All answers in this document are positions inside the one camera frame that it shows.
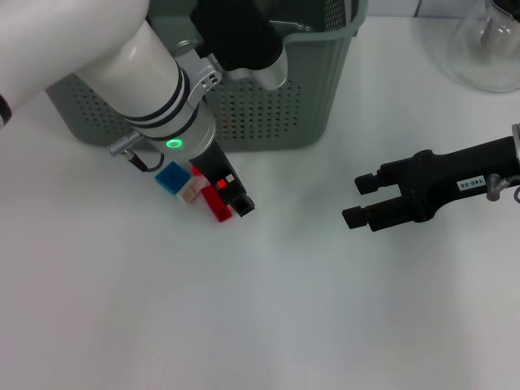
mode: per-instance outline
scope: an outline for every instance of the green led light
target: green led light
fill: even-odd
[[[169,140],[166,146],[170,149],[179,149],[182,146],[182,140]]]

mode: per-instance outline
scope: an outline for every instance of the perforated basket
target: perforated basket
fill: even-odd
[[[189,20],[194,1],[155,0],[152,25],[175,54],[200,41]],[[206,95],[217,139],[228,151],[280,150],[316,142],[325,131],[352,37],[365,19],[366,0],[258,0],[288,52],[288,82],[267,92],[254,81],[224,79]],[[76,76],[48,94],[81,140],[109,145],[131,126]]]

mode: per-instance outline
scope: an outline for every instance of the label sticker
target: label sticker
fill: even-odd
[[[474,189],[476,187],[482,187],[483,185],[486,185],[486,180],[484,179],[484,176],[472,177],[471,179],[457,182],[457,187],[460,191]]]

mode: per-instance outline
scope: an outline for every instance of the white table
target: white table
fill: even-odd
[[[0,388],[518,390],[511,190],[378,233],[341,217],[398,194],[356,176],[520,122],[519,93],[443,73],[454,23],[369,18],[323,139],[231,156],[258,208],[223,225],[32,100],[0,134]]]

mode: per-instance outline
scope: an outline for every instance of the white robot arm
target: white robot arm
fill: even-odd
[[[149,0],[0,3],[0,128],[32,96],[75,72],[136,129],[111,146],[113,155],[153,171],[129,150],[144,139],[162,156],[190,161],[246,215],[254,204],[215,141],[203,98],[224,71],[279,88],[288,74],[283,42],[253,2],[199,0],[191,16],[204,47],[173,58],[145,22],[148,7]]]

